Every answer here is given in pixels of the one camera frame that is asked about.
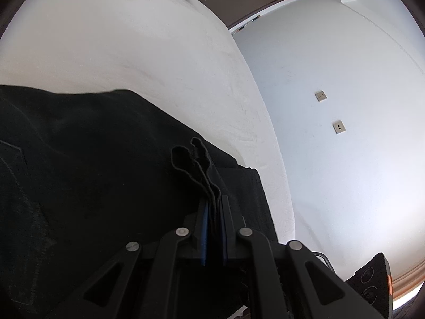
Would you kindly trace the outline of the wall socket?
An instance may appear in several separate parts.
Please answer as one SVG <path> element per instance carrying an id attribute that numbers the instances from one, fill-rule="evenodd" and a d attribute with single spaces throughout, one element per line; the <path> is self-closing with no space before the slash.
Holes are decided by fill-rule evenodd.
<path id="1" fill-rule="evenodd" d="M 332 124 L 332 126 L 336 134 L 340 134 L 346 131 L 344 123 L 342 123 L 341 120 L 336 121 L 335 123 Z"/>
<path id="2" fill-rule="evenodd" d="M 322 102 L 327 99 L 326 93 L 324 91 L 317 91 L 315 97 L 319 102 Z"/>

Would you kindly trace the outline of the lower wall socket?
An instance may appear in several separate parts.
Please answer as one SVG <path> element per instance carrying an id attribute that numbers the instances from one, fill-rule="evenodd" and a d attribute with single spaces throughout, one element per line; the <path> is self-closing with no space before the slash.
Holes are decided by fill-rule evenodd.
<path id="1" fill-rule="evenodd" d="M 332 126 L 336 134 L 340 134 L 346 131 L 344 123 L 342 123 L 341 120 L 336 121 L 335 123 L 332 124 Z"/>

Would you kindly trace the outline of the black denim pants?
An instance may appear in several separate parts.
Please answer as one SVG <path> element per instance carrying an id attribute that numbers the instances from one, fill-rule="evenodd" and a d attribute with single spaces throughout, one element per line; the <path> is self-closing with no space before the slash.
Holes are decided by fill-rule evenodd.
<path id="1" fill-rule="evenodd" d="M 277 241 L 259 174 L 129 90 L 1 87 L 1 317 L 152 318 L 161 242 L 222 196 Z"/>

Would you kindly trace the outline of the upper wall socket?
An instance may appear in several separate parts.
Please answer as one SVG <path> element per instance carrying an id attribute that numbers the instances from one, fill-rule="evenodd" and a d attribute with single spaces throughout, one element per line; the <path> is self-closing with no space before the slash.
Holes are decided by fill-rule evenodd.
<path id="1" fill-rule="evenodd" d="M 317 91 L 315 97 L 319 102 L 322 102 L 327 99 L 326 93 L 324 91 Z"/>

